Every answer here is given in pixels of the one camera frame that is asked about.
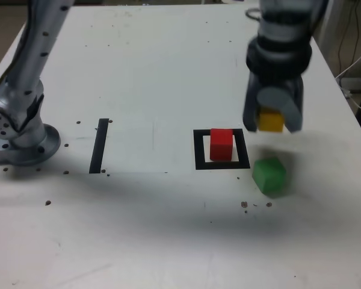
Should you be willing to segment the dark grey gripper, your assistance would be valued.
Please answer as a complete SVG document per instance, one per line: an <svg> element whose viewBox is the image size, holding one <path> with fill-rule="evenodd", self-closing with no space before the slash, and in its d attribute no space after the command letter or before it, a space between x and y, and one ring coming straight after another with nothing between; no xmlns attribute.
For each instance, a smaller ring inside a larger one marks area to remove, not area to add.
<svg viewBox="0 0 361 289"><path fill-rule="evenodd" d="M242 114L247 131L301 131L303 80L274 70L251 70Z"/></svg>

